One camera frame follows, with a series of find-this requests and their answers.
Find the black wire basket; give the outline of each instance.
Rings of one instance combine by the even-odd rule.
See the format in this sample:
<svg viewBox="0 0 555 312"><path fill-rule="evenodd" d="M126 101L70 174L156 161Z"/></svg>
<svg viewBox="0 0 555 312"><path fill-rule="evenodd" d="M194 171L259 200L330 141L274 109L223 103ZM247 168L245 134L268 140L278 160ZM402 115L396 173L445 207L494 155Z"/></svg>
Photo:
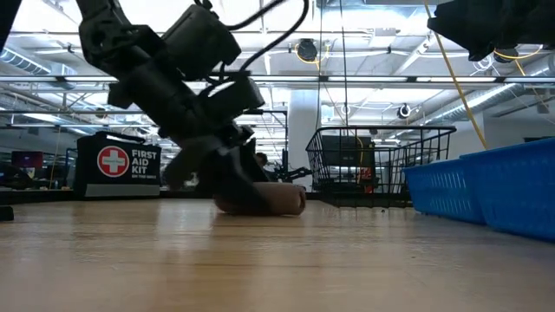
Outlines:
<svg viewBox="0 0 555 312"><path fill-rule="evenodd" d="M337 207L411 206L403 169L447 159L455 127L319 128L308 146L312 191Z"/></svg>

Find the blue basket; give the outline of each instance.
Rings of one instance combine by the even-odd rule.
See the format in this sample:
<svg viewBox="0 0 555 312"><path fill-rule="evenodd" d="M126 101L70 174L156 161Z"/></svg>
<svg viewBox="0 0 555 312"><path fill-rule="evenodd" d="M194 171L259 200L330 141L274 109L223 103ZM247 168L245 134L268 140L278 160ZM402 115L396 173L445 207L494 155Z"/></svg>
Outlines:
<svg viewBox="0 0 555 312"><path fill-rule="evenodd" d="M555 240L555 139L462 158L488 225Z"/></svg>
<svg viewBox="0 0 555 312"><path fill-rule="evenodd" d="M418 212L484 224L472 189L465 180L465 161L448 160L404 170Z"/></svg>

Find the ceiling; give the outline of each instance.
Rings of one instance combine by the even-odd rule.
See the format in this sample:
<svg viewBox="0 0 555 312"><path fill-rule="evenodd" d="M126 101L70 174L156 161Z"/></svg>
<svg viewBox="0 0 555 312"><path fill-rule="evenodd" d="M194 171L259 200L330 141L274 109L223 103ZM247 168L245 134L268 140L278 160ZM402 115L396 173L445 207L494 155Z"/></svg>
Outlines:
<svg viewBox="0 0 555 312"><path fill-rule="evenodd" d="M235 24L266 5L269 0L212 0L214 11L225 24ZM132 23L149 25L162 34L180 18L182 12L193 3L192 0L158 0L134 1L120 0L121 6ZM437 76L448 75L446 64L440 48L427 28L428 16L421 0L374 1L374 5L354 5L356 1L345 0L347 7L343 13L337 9L320 10L314 3L298 31L276 48L260 57L250 67L253 75L287 75L287 76ZM263 19L234 32L234 36L243 50L243 54L231 65L237 69L267 43L282 35L297 19L302 10L301 0L286 1L283 5L270 11ZM75 0L23 0L11 31L9 49L24 55L29 60L44 66L65 64L73 75L105 75L100 70L88 65L82 56L78 36L81 14ZM321 51L322 61L318 64L302 62L295 53L295 46L301 39L312 39ZM518 75L514 63L501 64L488 58L481 63L467 60L467 52L457 44L443 39L445 50L458 76L484 75ZM521 55L528 55L538 50L538 46L521 46ZM522 61L524 67L544 56L540 52ZM0 62L2 75L29 75L19 68ZM29 92L47 104L39 105L33 101L29 109L56 110L56 107L72 104L76 111L93 111L99 108L120 110L107 104L107 86L105 83L76 84L75 90L67 91L53 88L46 84L8 83L16 91ZM354 124L389 124L399 122L397 109L408 104L418 114L431 114L449 102L456 100L458 92L450 84L302 84L294 82L265 83L261 92L266 99L264 109L286 110L291 99L291 92L296 89L318 88L321 104L331 107L333 117L323 124L340 125L345 117L343 103L348 98L349 123ZM488 86L467 84L465 93ZM110 114L98 118L93 114L70 115L67 118L80 119L81 123L121 124L152 123L140 114ZM280 126L283 117L265 115L242 116L245 124L259 124L270 127L256 128L259 138L280 140L284 130ZM136 133L136 128L126 129L135 134L155 138L155 131ZM272 144L270 152L280 146Z"/></svg>

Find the white column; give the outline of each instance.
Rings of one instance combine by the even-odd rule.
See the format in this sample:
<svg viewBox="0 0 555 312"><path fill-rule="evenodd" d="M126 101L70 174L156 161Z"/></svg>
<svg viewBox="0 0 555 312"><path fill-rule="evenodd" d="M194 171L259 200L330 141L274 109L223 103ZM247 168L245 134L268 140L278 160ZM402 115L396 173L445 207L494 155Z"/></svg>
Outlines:
<svg viewBox="0 0 555 312"><path fill-rule="evenodd" d="M310 169L306 146L321 124L318 117L318 105L316 90L291 92L288 109L290 170L303 166ZM303 185L309 192L312 190L312 176L297 179L294 183Z"/></svg>

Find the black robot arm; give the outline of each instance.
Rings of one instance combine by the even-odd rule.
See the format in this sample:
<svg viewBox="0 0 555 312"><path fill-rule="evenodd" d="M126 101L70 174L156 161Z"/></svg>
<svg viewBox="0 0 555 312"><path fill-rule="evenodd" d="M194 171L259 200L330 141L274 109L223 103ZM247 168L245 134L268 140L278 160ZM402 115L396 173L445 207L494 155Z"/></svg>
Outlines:
<svg viewBox="0 0 555 312"><path fill-rule="evenodd" d="M160 127L161 137L181 146L164 173L170 186L180 187L197 172L204 192L252 209L268 206L252 185L267 180L245 147L252 130L233 120L264 105L246 67L300 26L309 1L304 0L297 23L239 71L224 73L223 68L241 53L230 30L252 23L283 1L274 0L245 22L226 26L210 11L209 1L195 0L160 37L146 25L132 25L117 0L77 0L85 59L118 80L110 86L108 103L121 108L135 103ZM222 72L215 81L208 77L218 64ZM201 79L212 85L200 94L184 83Z"/></svg>

